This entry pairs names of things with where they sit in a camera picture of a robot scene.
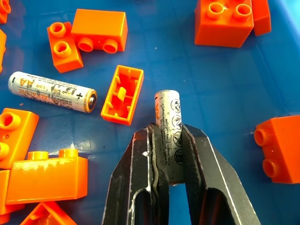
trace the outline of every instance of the blue surface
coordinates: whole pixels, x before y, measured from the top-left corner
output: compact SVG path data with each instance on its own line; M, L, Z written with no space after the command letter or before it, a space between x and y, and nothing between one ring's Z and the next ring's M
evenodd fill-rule
M7 34L0 110L12 107L40 116L31 151L57 155L59 149L75 146L89 159L88 196L59 203L77 224L100 224L110 175L132 134L155 121L154 94L163 89L180 93L183 122L203 129L235 168L262 225L300 223L300 186L271 183L253 139L258 123L300 113L300 3L269 2L273 31L261 37L251 34L240 49L230 49L193 44L196 0L10 1L12 13L0 26ZM46 27L72 22L77 8L125 11L126 51L82 53L84 68L59 74ZM130 127L100 117L118 64L145 72ZM96 109L84 114L15 96L7 88L15 71L94 88ZM170 194L170 224L190 224L184 185L171 187ZM35 205L13 213L10 224L19 224Z

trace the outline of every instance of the blue plastic tray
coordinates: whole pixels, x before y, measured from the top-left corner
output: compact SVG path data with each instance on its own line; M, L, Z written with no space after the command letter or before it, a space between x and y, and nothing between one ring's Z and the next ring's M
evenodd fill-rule
M273 184L253 139L255 125L300 113L300 1L269 2L273 31L261 37L251 34L240 49L230 49L193 44L196 0L10 1L12 13L0 26L7 34L0 110L12 107L40 116L30 151L57 155L59 149L75 146L89 159L88 196L59 202L77 224L101 223L110 175L132 134L155 121L154 94L163 89L180 93L183 122L203 129L235 168L263 225L300 223L300 186ZM72 22L77 8L125 11L126 51L84 52L84 68L59 74L46 28ZM145 72L130 127L100 117L118 64ZM15 71L94 88L96 109L84 114L15 96L7 88ZM170 194L170 224L190 224L185 186L171 187ZM13 213L10 224L20 224L35 206Z

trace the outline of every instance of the aa battery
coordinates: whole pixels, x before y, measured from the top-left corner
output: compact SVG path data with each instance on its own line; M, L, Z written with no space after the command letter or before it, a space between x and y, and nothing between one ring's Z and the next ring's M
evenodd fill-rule
M179 93L162 90L155 94L156 125L161 129L165 166L172 184L183 183L182 121Z
M23 72L14 72L10 76L8 88L15 95L84 113L92 112L97 100L94 89Z

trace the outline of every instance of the orange lego brick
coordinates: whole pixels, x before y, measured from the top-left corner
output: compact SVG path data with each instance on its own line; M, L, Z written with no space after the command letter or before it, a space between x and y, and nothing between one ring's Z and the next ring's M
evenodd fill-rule
M198 0L196 45L240 48L253 27L251 0Z
M254 33L256 36L271 32L271 14L268 0L252 0Z
M3 61L4 52L6 51L5 43L6 43L6 34L2 30L0 30L0 73L3 69L2 61Z
M70 22L55 22L47 28L53 64L60 73L83 67L83 60L71 35Z
M101 111L103 119L130 126L143 80L143 70L118 65Z
M126 13L78 9L71 33L78 47L85 52L93 49L123 52L128 33Z
M255 142L262 147L264 172L275 183L300 183L300 116L270 119L256 126Z
M14 162L6 204L71 200L87 193L88 160L79 157L78 150L62 149L58 158L34 151L28 153L28 160Z
M39 116L28 111L4 109L0 114L0 168L10 169L24 160Z
M76 225L55 202L41 202L20 225Z
M0 224L7 223L10 219L10 213L25 208L25 204L6 205L5 199L8 190L9 170L0 171Z
M8 21L8 14L11 13L11 8L8 0L0 0L0 24Z

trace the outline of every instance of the orange block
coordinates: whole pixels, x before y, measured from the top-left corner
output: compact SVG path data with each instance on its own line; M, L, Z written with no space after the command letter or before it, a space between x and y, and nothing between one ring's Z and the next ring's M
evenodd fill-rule
M251 0L198 0L196 45L240 48L253 27Z
M8 14L11 13L9 0L0 1L0 24L6 23L8 20Z
M131 125L143 80L143 70L118 65L101 111L103 119Z
M256 36L271 32L271 14L268 0L252 0L254 33Z
M2 30L0 30L0 73L3 69L2 61L3 61L4 52L6 50L5 43L6 43L6 34Z
M0 224L5 224L10 219L10 213L24 209L25 204L6 205L5 199L8 190L9 170L0 171Z
M55 202L41 202L21 225L76 225Z
M83 60L71 35L70 22L55 22L47 28L53 64L60 73L83 67Z
M300 183L300 116L270 119L256 126L255 142L262 147L262 167L275 183Z
M24 160L39 116L28 111L4 109L0 114L0 168L10 169Z
M93 49L123 52L128 33L126 13L78 9L71 33L85 52Z
M62 149L58 158L35 151L28 153L28 160L14 162L6 204L71 200L87 193L88 160L78 150Z

